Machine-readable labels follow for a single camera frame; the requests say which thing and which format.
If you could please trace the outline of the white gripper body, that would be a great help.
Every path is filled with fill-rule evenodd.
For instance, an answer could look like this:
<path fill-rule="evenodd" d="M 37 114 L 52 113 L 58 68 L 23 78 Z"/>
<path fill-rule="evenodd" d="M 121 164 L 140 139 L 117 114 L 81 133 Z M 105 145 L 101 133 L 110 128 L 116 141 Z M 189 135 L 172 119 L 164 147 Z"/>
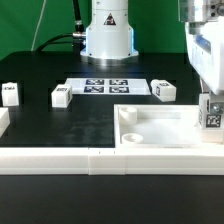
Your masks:
<path fill-rule="evenodd" d="M 200 78 L 215 94 L 224 94 L 224 20 L 207 22 L 200 35 L 185 24 L 188 59 Z"/>

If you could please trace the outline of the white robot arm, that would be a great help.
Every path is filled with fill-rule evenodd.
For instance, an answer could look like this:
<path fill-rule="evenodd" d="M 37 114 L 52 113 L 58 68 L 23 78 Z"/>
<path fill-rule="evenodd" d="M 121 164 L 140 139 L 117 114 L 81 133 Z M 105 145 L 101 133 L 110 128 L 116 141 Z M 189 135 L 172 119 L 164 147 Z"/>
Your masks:
<path fill-rule="evenodd" d="M 224 112 L 224 0 L 178 0 L 185 24 L 188 59 L 209 96 L 209 112 Z M 134 30 L 128 22 L 128 0 L 92 0 L 92 21 L 85 31 L 81 59 L 110 65 L 133 61 Z"/>

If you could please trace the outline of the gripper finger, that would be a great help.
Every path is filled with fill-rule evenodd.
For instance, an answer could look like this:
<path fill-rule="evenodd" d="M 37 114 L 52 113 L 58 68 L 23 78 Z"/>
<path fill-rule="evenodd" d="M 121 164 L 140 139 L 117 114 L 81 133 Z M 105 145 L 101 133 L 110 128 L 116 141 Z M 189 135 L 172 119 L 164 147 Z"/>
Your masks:
<path fill-rule="evenodd" d="M 215 102 L 210 104 L 210 112 L 214 114 L 223 113 L 223 104 L 220 102 Z"/>

